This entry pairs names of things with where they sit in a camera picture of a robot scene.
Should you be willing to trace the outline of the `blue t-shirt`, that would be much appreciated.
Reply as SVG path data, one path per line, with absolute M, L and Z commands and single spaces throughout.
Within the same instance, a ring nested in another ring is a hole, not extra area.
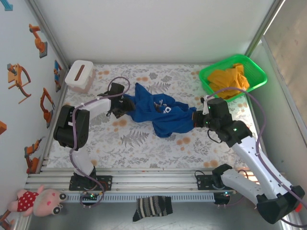
M 151 122 L 155 134 L 160 138 L 168 138 L 173 133 L 188 133 L 194 128 L 192 115 L 196 107 L 178 102 L 173 97 L 151 94 L 142 85 L 135 84 L 135 95 L 124 95 L 130 99 L 135 110 L 128 112 L 136 123 Z

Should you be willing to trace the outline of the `green plastic basket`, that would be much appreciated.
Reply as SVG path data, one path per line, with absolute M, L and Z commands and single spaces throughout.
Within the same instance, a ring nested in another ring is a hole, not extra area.
M 249 57 L 246 57 L 241 54 L 236 54 L 230 56 L 226 59 L 218 61 L 199 72 L 199 79 L 201 81 L 203 89 L 208 93 L 212 94 L 214 91 L 209 86 L 209 81 L 207 80 L 208 76 L 217 69 L 226 70 L 232 68 L 234 64 L 241 63 L 244 66 L 245 77 L 247 78 L 250 87 L 247 89 L 247 92 L 250 92 L 267 82 L 266 73 Z

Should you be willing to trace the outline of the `yellow cloth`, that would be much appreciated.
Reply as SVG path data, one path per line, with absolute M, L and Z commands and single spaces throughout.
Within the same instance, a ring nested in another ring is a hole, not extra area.
M 244 66 L 236 63 L 232 68 L 226 70 L 214 70 L 207 78 L 210 88 L 216 92 L 223 88 L 235 87 L 247 90 L 250 84 L 245 77 Z

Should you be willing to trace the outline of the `white tissue box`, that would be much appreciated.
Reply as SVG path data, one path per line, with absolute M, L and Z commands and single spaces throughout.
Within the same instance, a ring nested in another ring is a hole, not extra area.
M 93 62 L 77 60 L 71 66 L 65 83 L 74 92 L 88 93 L 95 77 L 96 71 Z

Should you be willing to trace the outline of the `floral table mat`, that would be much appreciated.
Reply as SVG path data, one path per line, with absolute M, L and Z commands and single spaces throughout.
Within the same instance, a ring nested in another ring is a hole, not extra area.
M 176 101 L 201 109 L 205 96 L 199 79 L 202 65 L 95 65 L 96 77 L 88 93 L 67 90 L 64 103 L 79 105 L 105 92 L 111 80 L 129 87 L 141 84 L 151 94 L 164 93 Z M 90 122 L 86 144 L 90 159 L 98 168 L 215 168 L 245 162 L 217 136 L 196 128 L 185 134 L 159 138 L 151 122 L 136 123 L 129 115 L 116 119 L 101 114 Z

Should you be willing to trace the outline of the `orange robot sticker grey plate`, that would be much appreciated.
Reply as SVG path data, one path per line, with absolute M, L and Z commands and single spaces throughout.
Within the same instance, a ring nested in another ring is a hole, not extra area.
M 39 50 L 39 57 L 44 58 L 47 56 L 47 42 L 43 42 L 37 33 L 38 31 L 41 31 L 39 26 L 32 26 L 29 24 L 29 31 L 34 35 L 35 37 L 35 46 Z

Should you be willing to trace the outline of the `black striped sock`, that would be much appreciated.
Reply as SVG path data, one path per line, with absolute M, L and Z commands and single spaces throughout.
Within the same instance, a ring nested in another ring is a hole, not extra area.
M 169 196 L 155 195 L 138 198 L 132 221 L 137 222 L 148 217 L 164 217 L 172 213 L 172 198 Z

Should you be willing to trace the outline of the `pink pig plush toy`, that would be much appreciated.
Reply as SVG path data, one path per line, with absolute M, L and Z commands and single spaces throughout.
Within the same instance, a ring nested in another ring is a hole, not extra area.
M 34 215 L 45 217 L 57 215 L 63 208 L 67 195 L 55 189 L 45 189 L 41 185 L 36 192 L 22 189 L 17 192 L 17 200 L 8 205 L 10 212 L 21 212 L 24 217 Z

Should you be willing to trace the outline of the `blue orange machine wall sticker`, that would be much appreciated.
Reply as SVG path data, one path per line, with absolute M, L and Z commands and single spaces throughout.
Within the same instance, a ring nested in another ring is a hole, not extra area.
M 55 91 L 58 92 L 61 89 L 60 83 L 60 71 L 62 70 L 60 64 L 55 60 L 54 61 L 54 82 L 55 82 Z

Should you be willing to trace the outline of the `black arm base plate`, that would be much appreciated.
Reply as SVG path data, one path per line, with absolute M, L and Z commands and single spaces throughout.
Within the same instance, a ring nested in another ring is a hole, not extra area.
M 233 188 L 224 185 L 222 187 L 216 187 L 213 183 L 212 175 L 196 175 L 196 181 L 198 190 L 234 190 Z
M 105 191 L 110 191 L 112 188 L 112 179 L 110 175 L 97 175 L 96 180 L 103 186 Z M 69 191 L 101 191 L 101 187 L 92 180 L 86 177 L 73 175 L 69 183 Z

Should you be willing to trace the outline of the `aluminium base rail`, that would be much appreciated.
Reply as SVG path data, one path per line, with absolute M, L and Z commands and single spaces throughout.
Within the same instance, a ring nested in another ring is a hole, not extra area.
M 211 174 L 213 168 L 165 169 L 165 168 L 97 168 L 97 175 L 112 176 L 111 192 L 197 192 L 195 174 L 199 170 Z M 30 174 L 25 189 L 45 188 L 67 191 L 72 168 L 43 167 L 40 173 Z

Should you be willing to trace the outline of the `aluminium frame post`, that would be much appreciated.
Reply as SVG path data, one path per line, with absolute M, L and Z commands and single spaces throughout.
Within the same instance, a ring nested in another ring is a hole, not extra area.
M 256 30 L 255 35 L 253 36 L 251 42 L 249 43 L 244 56 L 251 57 L 252 53 L 256 49 L 257 45 L 260 43 L 261 39 L 269 29 L 270 25 L 274 21 L 281 7 L 283 6 L 286 0 L 273 0 L 272 4 L 269 7 L 269 10 L 265 14 L 260 26 Z
M 38 22 L 38 25 L 43 29 L 43 33 L 45 34 L 46 39 L 51 43 L 54 52 L 59 57 L 64 67 L 69 69 L 70 64 L 66 59 L 64 53 L 62 52 L 38 4 L 36 3 L 35 0 L 24 0 L 24 1 L 27 4 L 27 7 L 31 11 L 32 15 L 35 17 L 36 21 Z

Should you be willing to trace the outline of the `orange claw gripper wall sticker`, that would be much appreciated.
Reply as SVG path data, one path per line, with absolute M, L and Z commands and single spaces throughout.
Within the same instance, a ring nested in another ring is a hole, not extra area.
M 7 71 L 8 71 L 8 83 L 12 83 L 12 85 L 10 85 L 8 89 L 10 90 L 16 87 L 24 96 L 24 98 L 18 102 L 18 104 L 20 104 L 31 96 L 30 93 L 26 93 L 26 91 L 24 90 L 24 87 L 31 83 L 31 78 L 27 70 L 18 63 L 14 65 L 12 65 L 11 63 L 7 64 Z M 23 83 L 22 75 L 26 77 L 27 79 L 26 83 Z

